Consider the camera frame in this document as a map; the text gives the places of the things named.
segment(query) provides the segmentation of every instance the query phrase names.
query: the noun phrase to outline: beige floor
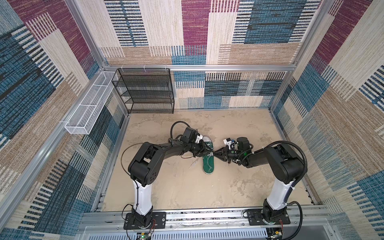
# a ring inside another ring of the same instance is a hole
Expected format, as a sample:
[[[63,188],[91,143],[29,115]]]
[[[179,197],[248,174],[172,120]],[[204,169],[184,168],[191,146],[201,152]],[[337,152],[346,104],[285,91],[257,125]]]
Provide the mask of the beige floor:
[[[223,147],[223,139],[247,137],[259,149],[281,140],[266,109],[223,111],[183,111],[174,114],[132,114],[127,133],[115,164],[104,200],[103,211],[120,211],[134,201],[134,186],[120,165],[122,151],[137,142],[165,143],[171,125],[185,121],[199,133],[209,135],[214,148]],[[183,124],[174,127],[173,136],[182,134]],[[128,168],[140,145],[124,153],[123,164]],[[269,195],[275,179],[269,165],[245,168],[215,158],[215,170],[205,174],[202,158],[182,159],[180,156],[165,159],[159,176],[152,186],[154,209],[191,209],[213,207],[261,206]],[[289,201],[311,204],[303,184],[297,184]]]

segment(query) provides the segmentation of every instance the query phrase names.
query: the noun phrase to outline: black mesh shelf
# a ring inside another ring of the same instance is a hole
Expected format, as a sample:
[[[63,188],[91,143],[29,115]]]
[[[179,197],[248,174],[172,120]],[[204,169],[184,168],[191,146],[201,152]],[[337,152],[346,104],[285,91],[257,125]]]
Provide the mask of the black mesh shelf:
[[[129,113],[173,113],[170,71],[167,68],[119,68],[112,81]]]

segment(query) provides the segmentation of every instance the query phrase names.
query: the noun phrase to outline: white wire basket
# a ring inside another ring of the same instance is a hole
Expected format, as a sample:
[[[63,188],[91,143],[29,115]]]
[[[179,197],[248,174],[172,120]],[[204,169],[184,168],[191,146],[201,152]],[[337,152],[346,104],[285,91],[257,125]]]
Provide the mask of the white wire basket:
[[[102,72],[65,124],[70,134],[89,134],[113,89],[115,72]]]

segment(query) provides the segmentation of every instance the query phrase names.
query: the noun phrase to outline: black mounting plate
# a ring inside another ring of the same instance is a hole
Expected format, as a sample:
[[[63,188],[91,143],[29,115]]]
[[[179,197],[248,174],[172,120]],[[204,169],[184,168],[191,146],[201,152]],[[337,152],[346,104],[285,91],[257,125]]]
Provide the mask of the black mounting plate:
[[[153,212],[152,213],[152,219],[156,221],[155,224],[155,229],[162,229],[166,228],[166,219],[167,219],[167,213],[166,212]],[[136,229],[141,229],[139,228],[139,224],[135,219],[132,219],[132,213],[127,213],[125,216],[125,221],[124,221],[124,230],[136,230]],[[148,227],[145,229],[150,229],[153,225],[153,221],[149,224]]]
[[[251,226],[258,226],[258,225],[268,225],[263,221],[263,215],[261,213],[262,209],[247,209],[246,213],[248,216],[248,222]],[[291,224],[291,220],[289,219],[289,216],[287,214],[287,210],[284,209],[283,215],[281,216],[281,221],[283,224]]]

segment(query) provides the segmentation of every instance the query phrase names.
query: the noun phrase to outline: patterned carpet wall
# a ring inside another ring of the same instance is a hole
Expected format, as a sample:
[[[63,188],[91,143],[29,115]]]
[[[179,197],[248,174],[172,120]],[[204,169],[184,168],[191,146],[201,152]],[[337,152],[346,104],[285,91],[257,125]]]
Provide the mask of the patterned carpet wall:
[[[76,2],[116,66],[290,64],[321,1]],[[268,107],[282,79],[279,72],[174,72],[175,108]]]
[[[0,200],[97,69],[64,0],[0,0]]]
[[[383,12],[336,0],[274,110],[344,239],[384,239]]]
[[[89,135],[66,133],[0,239],[73,239],[90,212],[116,143],[124,113],[113,93]]]

